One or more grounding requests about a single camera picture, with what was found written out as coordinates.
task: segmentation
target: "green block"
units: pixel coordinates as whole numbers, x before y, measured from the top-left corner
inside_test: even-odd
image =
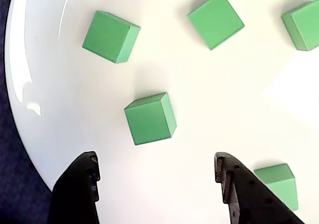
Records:
[[[136,100],[124,111],[135,145],[171,138],[176,129],[167,93]]]
[[[319,0],[309,1],[282,15],[286,29],[298,50],[319,46]]]
[[[208,0],[187,16],[211,50],[245,26],[228,0]]]
[[[82,47],[114,63],[125,62],[140,29],[110,13],[96,11]]]
[[[257,169],[254,172],[291,210],[298,210],[295,177],[288,164]]]

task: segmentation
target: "white plate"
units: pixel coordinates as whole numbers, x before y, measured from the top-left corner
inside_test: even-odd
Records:
[[[210,51],[186,15],[204,0],[12,0],[5,71],[14,119],[52,189],[95,150],[102,224],[229,223],[214,154],[287,162],[298,215],[318,222],[319,49],[296,52],[282,12],[305,0],[229,0],[246,27]],[[142,27],[129,62],[81,48],[95,10]],[[134,146],[124,107],[167,91],[172,139]]]

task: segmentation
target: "white surface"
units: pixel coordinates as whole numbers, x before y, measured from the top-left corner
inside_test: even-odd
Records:
[[[305,0],[229,0],[246,27],[213,51],[187,21],[203,0],[12,0],[5,41],[15,122],[52,188],[99,156],[102,224],[228,224],[214,154],[249,168],[287,162],[307,224],[318,222],[319,49],[296,52],[282,12]],[[81,48],[94,11],[142,27],[129,62]],[[124,107],[167,91],[172,139],[134,146]]]

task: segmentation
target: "green cube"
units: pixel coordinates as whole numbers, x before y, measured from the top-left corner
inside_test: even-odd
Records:
[[[171,138],[176,129],[167,93],[136,100],[124,111],[135,145]]]
[[[82,47],[114,63],[126,62],[140,29],[110,13],[96,11]]]
[[[295,177],[288,164],[280,164],[255,170],[267,187],[273,191],[291,210],[298,210]]]
[[[228,0],[208,0],[187,16],[211,50],[245,26]]]
[[[286,29],[298,50],[319,46],[319,0],[309,1],[282,15]]]

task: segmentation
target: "blue carpet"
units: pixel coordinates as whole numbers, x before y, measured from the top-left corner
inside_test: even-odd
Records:
[[[0,0],[0,218],[45,224],[51,192],[24,149],[6,93],[3,45],[9,3]]]

